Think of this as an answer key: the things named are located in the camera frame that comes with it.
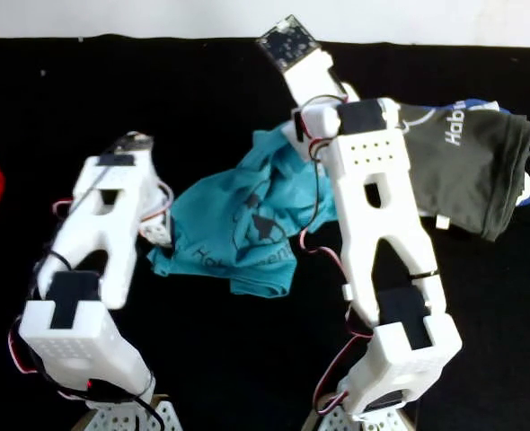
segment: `black wire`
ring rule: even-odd
[[[341,103],[344,103],[347,100],[347,96],[340,97],[340,96],[336,96],[335,94],[319,94],[318,96],[314,96],[308,101],[306,101],[304,104],[302,104],[299,107],[299,109],[303,110],[303,108],[307,106],[309,103],[311,103],[312,101],[316,101],[317,99],[321,99],[323,97],[328,97],[329,99],[335,99],[336,101],[340,101]]]
[[[325,142],[323,144],[319,144],[318,146],[316,146],[313,156],[311,157],[311,160],[313,162],[313,170],[315,174],[315,203],[314,203],[313,214],[311,215],[311,218],[309,219],[307,224],[301,228],[301,230],[307,229],[309,226],[311,226],[311,224],[314,222],[315,218],[319,214],[319,188],[320,186],[319,186],[319,167],[317,166],[319,159],[317,159],[317,154],[324,147],[328,146],[329,143],[330,142]]]
[[[67,261],[66,258],[64,258],[64,257],[63,257],[61,254],[59,254],[57,251],[49,250],[49,251],[48,251],[48,255],[49,255],[49,256],[53,256],[53,257],[57,258],[58,260],[60,260],[61,263],[63,263],[63,264],[66,266],[66,268],[67,268],[68,271],[71,271],[71,270],[72,270],[72,268],[71,268],[71,264]]]
[[[165,430],[165,422],[163,422],[163,419],[161,419],[161,416],[159,416],[159,413],[157,413],[153,407],[151,407],[149,404],[147,404],[145,401],[143,401],[139,397],[135,399],[135,402],[139,404],[141,407],[143,407],[145,410],[147,410],[147,412],[151,416],[153,416],[157,422],[159,422],[159,427],[161,431]]]

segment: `robotic arm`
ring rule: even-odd
[[[385,412],[428,390],[462,346],[420,223],[399,106],[390,99],[360,101],[334,78],[331,57],[293,16],[257,42],[300,106],[284,130],[287,138],[304,160],[319,154],[331,178],[348,280],[343,294],[374,331],[338,389],[349,419],[378,424]],[[368,185],[378,189],[378,204],[369,202]],[[408,286],[375,292],[371,273],[380,239],[401,257]]]
[[[109,313],[126,302],[137,235],[164,247],[172,243],[172,191],[155,173],[152,148],[151,137],[130,133],[111,152],[85,161],[69,215],[36,270],[40,298],[27,301],[21,318],[19,334],[41,360],[38,371],[92,407],[120,394],[148,404],[154,393],[153,374]],[[76,269],[99,250],[108,257],[101,274]],[[118,395],[93,398],[94,382]]]

